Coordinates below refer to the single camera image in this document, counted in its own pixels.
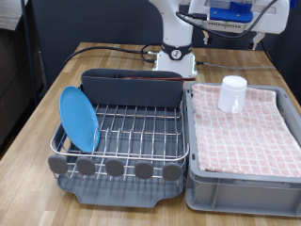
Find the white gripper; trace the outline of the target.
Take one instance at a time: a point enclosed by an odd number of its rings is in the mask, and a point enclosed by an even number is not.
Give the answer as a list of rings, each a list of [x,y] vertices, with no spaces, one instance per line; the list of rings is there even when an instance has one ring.
[[[206,21],[193,19],[193,22],[209,30],[238,34],[258,20],[252,28],[258,33],[250,42],[250,49],[255,50],[264,33],[279,34],[285,29],[290,0],[192,0],[189,12],[206,14]],[[203,31],[203,36],[205,45],[212,43],[207,31]]]

